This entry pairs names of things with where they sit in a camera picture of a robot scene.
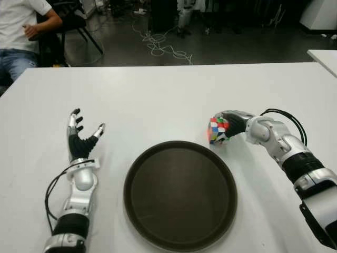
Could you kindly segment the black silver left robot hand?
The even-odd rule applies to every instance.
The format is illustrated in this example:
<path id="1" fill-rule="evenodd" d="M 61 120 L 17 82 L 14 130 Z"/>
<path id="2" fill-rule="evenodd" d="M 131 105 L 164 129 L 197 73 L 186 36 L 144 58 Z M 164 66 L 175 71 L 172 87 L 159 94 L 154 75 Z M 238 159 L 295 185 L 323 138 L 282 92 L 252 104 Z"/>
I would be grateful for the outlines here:
<path id="1" fill-rule="evenodd" d="M 98 126 L 97 130 L 88 138 L 81 139 L 78 135 L 83 130 L 83 126 L 78 124 L 83 120 L 83 117 L 78 117 L 81 109 L 74 109 L 69 117 L 67 125 L 67 145 L 70 162 L 77 159 L 87 159 L 89 154 L 96 146 L 99 138 L 104 134 L 106 124 L 102 123 Z"/>

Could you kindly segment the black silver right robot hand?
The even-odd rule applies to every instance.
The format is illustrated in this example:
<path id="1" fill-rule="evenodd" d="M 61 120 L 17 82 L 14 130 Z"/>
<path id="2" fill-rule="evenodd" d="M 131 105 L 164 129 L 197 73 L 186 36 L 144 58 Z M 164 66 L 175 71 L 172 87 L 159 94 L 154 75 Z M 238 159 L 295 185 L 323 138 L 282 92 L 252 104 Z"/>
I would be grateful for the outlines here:
<path id="1" fill-rule="evenodd" d="M 253 114 L 238 110 L 225 110 L 214 116 L 224 119 L 229 124 L 227 130 L 217 137 L 217 142 L 228 140 L 230 137 L 245 132 L 248 120 L 254 117 Z"/>

